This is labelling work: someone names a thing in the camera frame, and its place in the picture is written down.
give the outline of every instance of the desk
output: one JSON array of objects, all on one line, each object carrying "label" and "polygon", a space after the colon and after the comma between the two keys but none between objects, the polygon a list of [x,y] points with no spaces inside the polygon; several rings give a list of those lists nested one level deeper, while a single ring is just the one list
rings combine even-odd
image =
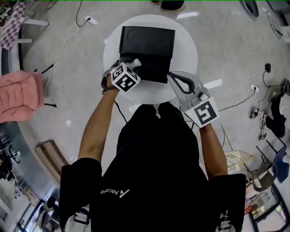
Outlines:
[{"label": "desk", "polygon": [[[174,20],[154,14],[145,14],[131,18],[120,24],[113,31],[107,39],[104,50],[103,64],[105,70],[108,70],[120,58],[119,45],[123,26],[157,27],[175,30],[174,50],[169,70],[195,74],[198,65],[198,52],[190,34]],[[133,103],[140,104],[159,104],[176,98],[169,83],[163,84],[150,81],[140,81],[129,92],[120,92],[120,94]]]}]

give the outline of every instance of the strap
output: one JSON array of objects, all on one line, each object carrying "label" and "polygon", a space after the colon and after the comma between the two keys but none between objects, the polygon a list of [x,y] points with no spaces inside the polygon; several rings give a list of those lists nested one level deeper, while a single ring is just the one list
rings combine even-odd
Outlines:
[{"label": "strap", "polygon": [[110,89],[117,89],[117,87],[116,86],[110,86],[110,87],[108,87],[108,88],[105,88],[101,93],[102,93],[102,95],[104,95],[104,93],[106,92],[106,91],[108,91],[108,90],[110,90]]}]

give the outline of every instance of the wall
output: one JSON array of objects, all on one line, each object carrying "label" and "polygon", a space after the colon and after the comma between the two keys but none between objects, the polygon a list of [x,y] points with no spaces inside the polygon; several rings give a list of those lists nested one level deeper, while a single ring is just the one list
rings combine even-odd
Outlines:
[{"label": "wall", "polygon": [[[26,208],[29,206],[29,201],[26,196],[19,197],[15,200],[13,210],[7,212],[8,215],[5,222],[0,219],[0,227],[5,232],[13,232],[16,224],[20,220],[21,216],[25,212]],[[0,206],[4,207],[3,202],[0,200]]]},{"label": "wall", "polygon": [[19,164],[12,161],[13,168],[42,200],[46,200],[51,195],[58,199],[59,189],[35,159],[22,136],[17,122],[8,122],[6,127],[9,131],[13,148],[21,153]]}]

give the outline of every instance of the blue chair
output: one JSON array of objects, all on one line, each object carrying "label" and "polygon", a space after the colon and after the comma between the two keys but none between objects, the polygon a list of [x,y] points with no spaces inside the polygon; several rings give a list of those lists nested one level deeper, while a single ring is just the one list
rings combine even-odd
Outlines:
[{"label": "blue chair", "polygon": [[266,140],[266,142],[269,144],[269,146],[276,153],[276,156],[275,156],[274,162],[273,162],[274,164],[276,164],[276,167],[275,166],[272,167],[272,172],[277,174],[277,179],[278,179],[279,183],[282,183],[288,177],[289,163],[283,162],[283,158],[286,154],[287,146],[280,138],[278,138],[278,139],[284,145],[279,151],[276,151],[275,148],[272,146],[272,144],[268,140]]}]

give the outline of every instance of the pink cushion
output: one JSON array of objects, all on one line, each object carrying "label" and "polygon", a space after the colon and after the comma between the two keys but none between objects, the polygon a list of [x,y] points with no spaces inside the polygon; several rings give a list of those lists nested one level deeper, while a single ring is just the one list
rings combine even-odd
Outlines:
[{"label": "pink cushion", "polygon": [[25,121],[44,105],[41,73],[16,71],[0,77],[0,122]]}]

